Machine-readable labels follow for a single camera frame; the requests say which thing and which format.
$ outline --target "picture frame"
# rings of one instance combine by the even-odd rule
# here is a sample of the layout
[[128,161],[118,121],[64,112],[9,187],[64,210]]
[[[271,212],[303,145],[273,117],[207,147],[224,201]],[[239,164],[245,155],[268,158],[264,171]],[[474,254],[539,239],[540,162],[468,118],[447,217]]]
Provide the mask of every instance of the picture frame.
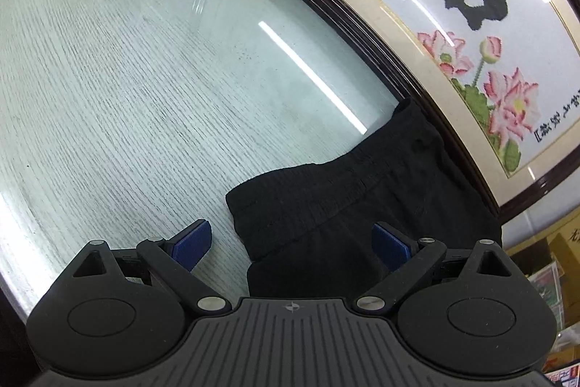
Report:
[[[549,146],[549,152],[534,157],[530,165],[526,163],[529,173],[518,170],[507,175],[484,134],[472,133],[476,119],[457,112],[465,104],[454,91],[442,86],[447,79],[434,73],[437,68],[432,58],[418,53],[417,41],[414,46],[408,31],[397,29],[400,19],[391,16],[385,27],[384,14],[389,17],[391,13],[388,5],[381,0],[366,2],[373,4],[372,10],[352,0],[303,1],[358,53],[398,100],[412,97],[419,104],[442,136],[451,159],[501,223],[533,205],[580,166],[580,122],[575,122]],[[573,30],[571,40],[580,44],[580,0],[553,3],[566,29]],[[383,18],[378,24],[374,20],[381,8]],[[446,92],[438,95],[440,90]]]

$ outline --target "green leaf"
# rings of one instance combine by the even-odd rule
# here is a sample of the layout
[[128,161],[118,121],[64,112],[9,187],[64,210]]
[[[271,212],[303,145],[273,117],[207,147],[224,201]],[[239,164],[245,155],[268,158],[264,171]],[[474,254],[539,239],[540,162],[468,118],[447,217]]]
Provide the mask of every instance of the green leaf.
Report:
[[496,153],[500,152],[500,134],[497,133],[495,135],[487,135],[487,139],[489,140],[489,144],[491,144],[492,148],[495,150]]
[[514,172],[520,165],[521,152],[517,143],[513,140],[508,140],[504,153],[504,167],[507,172]]
[[487,105],[486,95],[476,87],[465,85],[465,96],[463,98],[476,120],[486,130],[489,126],[489,106]]
[[457,78],[451,78],[451,84],[453,84],[455,90],[459,92],[459,95],[465,99],[465,89],[463,88],[461,83],[457,80]]

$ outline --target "black cloth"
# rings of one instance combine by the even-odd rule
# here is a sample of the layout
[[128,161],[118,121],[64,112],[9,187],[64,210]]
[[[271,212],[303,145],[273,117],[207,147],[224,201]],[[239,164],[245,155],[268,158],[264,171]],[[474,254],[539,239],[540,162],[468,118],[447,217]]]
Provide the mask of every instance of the black cloth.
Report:
[[410,100],[346,155],[254,177],[225,201],[254,297],[355,299],[387,275],[370,244],[376,222],[448,248],[501,244],[500,224]]

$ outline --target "metal pin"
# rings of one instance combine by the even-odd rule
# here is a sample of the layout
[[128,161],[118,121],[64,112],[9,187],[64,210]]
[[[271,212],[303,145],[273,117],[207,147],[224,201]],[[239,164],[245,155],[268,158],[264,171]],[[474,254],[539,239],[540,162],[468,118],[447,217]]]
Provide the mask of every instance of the metal pin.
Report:
[[207,312],[216,312],[225,307],[225,300],[221,297],[204,297],[197,302],[197,306]]
[[357,300],[357,306],[363,310],[369,310],[372,312],[383,308],[385,306],[385,301],[380,297],[368,295],[366,297],[360,297],[360,299]]

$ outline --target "glass table top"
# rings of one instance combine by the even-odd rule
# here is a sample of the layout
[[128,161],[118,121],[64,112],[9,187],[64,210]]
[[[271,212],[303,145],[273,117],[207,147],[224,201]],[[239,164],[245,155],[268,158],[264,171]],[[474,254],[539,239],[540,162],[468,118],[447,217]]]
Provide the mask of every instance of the glass table top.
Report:
[[89,240],[198,218],[194,273],[236,302],[225,194],[336,158],[397,103],[301,0],[2,0],[0,25],[0,275],[23,318]]

